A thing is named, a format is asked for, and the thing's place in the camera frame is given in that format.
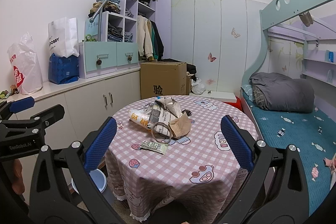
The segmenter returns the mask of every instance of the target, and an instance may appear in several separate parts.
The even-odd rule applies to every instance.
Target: round table
[[[140,149],[144,140],[154,140],[128,117],[129,109],[142,109],[156,97],[130,104],[114,115],[117,134],[105,154],[108,185],[118,200],[127,199],[131,216],[138,221],[177,200],[190,211],[193,224],[212,223],[247,175],[221,133],[222,117],[230,115],[255,140],[258,135],[253,122],[235,107],[200,97],[172,97],[181,109],[193,113],[192,126],[188,135],[170,141],[166,155]]]

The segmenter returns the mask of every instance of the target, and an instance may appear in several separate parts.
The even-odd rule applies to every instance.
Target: tablecloth fringe
[[[144,217],[136,217],[134,214],[132,214],[132,212],[131,212],[130,216],[133,217],[133,219],[142,222],[142,221],[145,221],[147,218],[149,218],[150,214],[151,214],[151,211],[149,210],[148,213],[145,214]]]
[[[126,195],[118,196],[115,192],[113,192],[114,196],[117,198],[119,201],[123,201],[127,199]]]

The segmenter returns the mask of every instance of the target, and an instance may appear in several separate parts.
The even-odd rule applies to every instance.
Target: white countertop
[[[113,77],[117,77],[119,75],[124,75],[130,72],[134,72],[134,71],[139,71],[140,67],[136,67],[136,68],[131,68],[131,69],[126,69],[126,70],[120,70],[120,71],[116,71],[116,72],[112,72],[112,73],[108,73],[108,74],[104,74],[104,75],[99,75],[99,76],[95,76],[95,77],[91,77],[91,78],[87,78],[87,79],[82,79],[79,78],[78,81],[76,82],[72,82],[69,84],[61,84],[61,85],[57,85],[54,84],[52,82],[44,82],[43,83],[43,88],[35,93],[29,94],[29,95],[22,95],[22,94],[15,94],[13,96],[9,96],[6,101],[17,101],[26,97],[33,97],[35,102],[54,96],[56,94],[60,94],[69,90],[73,90],[76,88],[80,88],[84,85],[88,85],[88,84],[92,84],[98,81],[102,81],[102,80],[106,80],[109,78],[113,78]]]
[[[200,95],[190,93],[190,96],[198,96],[203,98],[210,98],[214,99],[220,102],[228,102],[228,103],[236,103],[237,99],[233,92],[223,92],[223,91],[211,91],[211,93],[208,93],[206,90]]]

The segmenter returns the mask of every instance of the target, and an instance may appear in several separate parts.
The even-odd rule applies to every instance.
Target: green snack wrapper
[[[148,149],[165,155],[168,145],[162,143],[143,141],[140,147],[143,149]]]

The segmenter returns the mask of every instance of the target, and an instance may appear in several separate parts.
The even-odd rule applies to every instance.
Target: metal screw
[[[78,148],[78,147],[80,147],[80,146],[81,146],[81,143],[78,142],[78,141],[73,142],[73,143],[71,144],[71,147],[72,147],[72,148]]]
[[[257,141],[257,145],[260,146],[260,147],[265,147],[266,143],[263,140],[259,140],[259,141]]]
[[[295,145],[291,144],[291,145],[289,146],[289,150],[295,151],[295,150],[296,150]]]
[[[42,152],[45,152],[45,151],[47,151],[48,150],[48,146],[47,145],[43,145],[42,147],[41,147],[41,151]]]

